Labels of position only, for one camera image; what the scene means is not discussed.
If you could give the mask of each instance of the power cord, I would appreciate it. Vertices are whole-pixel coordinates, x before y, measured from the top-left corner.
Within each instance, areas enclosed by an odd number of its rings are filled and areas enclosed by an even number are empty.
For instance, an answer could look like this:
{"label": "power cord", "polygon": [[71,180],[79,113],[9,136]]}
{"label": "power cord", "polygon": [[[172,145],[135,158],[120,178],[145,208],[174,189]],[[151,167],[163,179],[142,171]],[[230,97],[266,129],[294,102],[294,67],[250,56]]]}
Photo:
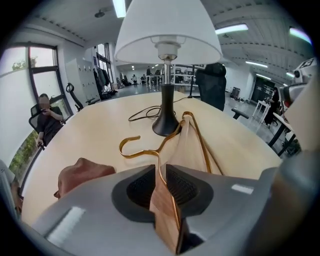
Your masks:
{"label": "power cord", "polygon": [[[173,103],[179,102],[179,101],[181,101],[183,99],[188,99],[188,97],[183,97],[181,99],[178,99],[178,100],[174,101]],[[146,110],[148,110],[148,111],[145,113],[145,116],[140,116],[140,117],[132,119],[133,117],[139,115],[140,113],[142,113],[143,111],[146,111]],[[156,114],[153,114],[153,115],[148,115],[148,113],[150,111],[152,111],[152,110],[158,110],[158,112]],[[130,116],[128,118],[128,121],[129,122],[133,122],[133,121],[137,121],[137,120],[144,119],[144,118],[157,118],[159,116],[160,110],[161,110],[161,105],[149,106],[149,107],[147,107],[147,108],[145,108],[145,109],[133,114],[132,116]]]}

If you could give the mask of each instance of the white cabinet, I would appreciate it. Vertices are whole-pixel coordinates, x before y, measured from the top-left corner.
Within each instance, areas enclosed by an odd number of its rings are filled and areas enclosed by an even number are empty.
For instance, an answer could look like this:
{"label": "white cabinet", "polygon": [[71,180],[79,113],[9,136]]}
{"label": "white cabinet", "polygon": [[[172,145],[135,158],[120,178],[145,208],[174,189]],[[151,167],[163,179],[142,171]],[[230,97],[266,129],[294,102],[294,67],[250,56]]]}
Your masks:
{"label": "white cabinet", "polygon": [[74,59],[65,65],[68,82],[74,86],[74,94],[85,107],[87,100],[100,99],[92,63],[83,59]]}

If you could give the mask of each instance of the tree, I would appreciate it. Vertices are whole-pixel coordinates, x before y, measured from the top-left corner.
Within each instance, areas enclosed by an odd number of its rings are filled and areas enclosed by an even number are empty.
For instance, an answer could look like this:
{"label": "tree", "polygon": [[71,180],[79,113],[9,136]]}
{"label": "tree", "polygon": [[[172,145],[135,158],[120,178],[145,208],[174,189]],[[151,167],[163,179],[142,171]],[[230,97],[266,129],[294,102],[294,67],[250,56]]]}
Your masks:
{"label": "tree", "polygon": [[[34,68],[36,66],[36,63],[37,63],[37,58],[38,56],[36,57],[31,57],[31,67]],[[27,64],[26,64],[26,61],[25,60],[21,60],[19,62],[15,62],[13,63],[12,65],[12,70],[15,71],[15,70],[21,70],[21,69],[25,69],[27,67]]]}

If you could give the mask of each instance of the fluorescent light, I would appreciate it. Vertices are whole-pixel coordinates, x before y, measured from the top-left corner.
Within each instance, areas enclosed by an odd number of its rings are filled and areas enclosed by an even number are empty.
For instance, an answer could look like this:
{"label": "fluorescent light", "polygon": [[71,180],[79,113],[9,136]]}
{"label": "fluorescent light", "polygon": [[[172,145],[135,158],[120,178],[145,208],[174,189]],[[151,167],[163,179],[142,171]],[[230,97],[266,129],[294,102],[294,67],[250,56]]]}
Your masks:
{"label": "fluorescent light", "polygon": [[126,16],[126,1],[125,0],[113,0],[113,6],[116,16],[123,18]]}
{"label": "fluorescent light", "polygon": [[300,38],[300,39],[302,39],[304,41],[307,41],[309,44],[312,45],[311,39],[306,33],[302,32],[302,31],[300,31],[300,30],[298,30],[298,29],[296,29],[294,27],[291,27],[289,32],[290,32],[290,35],[293,35],[293,36],[295,36],[297,38]]}
{"label": "fluorescent light", "polygon": [[271,80],[270,77],[267,77],[267,76],[264,76],[262,74],[256,74],[258,77],[261,77],[261,78],[265,78],[265,79],[268,79],[268,80]]}
{"label": "fluorescent light", "polygon": [[287,75],[288,77],[295,78],[295,75],[292,74],[292,73],[290,73],[290,72],[287,72],[286,75]]}
{"label": "fluorescent light", "polygon": [[235,31],[243,31],[248,30],[248,26],[246,24],[238,24],[238,25],[232,25],[232,26],[226,26],[223,28],[219,28],[215,30],[215,33],[217,35],[225,34],[229,32],[235,32]]}
{"label": "fluorescent light", "polygon": [[259,63],[255,63],[255,62],[251,62],[251,61],[246,61],[245,63],[251,64],[251,65],[260,66],[260,67],[264,67],[264,68],[268,67],[267,65],[263,65],[263,64],[259,64]]}

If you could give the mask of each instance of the white lampshade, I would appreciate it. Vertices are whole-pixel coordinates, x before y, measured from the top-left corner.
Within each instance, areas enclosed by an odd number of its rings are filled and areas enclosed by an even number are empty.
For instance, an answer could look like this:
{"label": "white lampshade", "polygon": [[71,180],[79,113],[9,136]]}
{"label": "white lampshade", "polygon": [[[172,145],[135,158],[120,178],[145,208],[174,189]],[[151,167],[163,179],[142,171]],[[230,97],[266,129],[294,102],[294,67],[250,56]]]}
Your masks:
{"label": "white lampshade", "polygon": [[173,64],[211,64],[222,56],[214,25],[200,0],[132,0],[115,58],[127,63],[163,63],[155,47],[163,36],[176,36],[180,44]]}

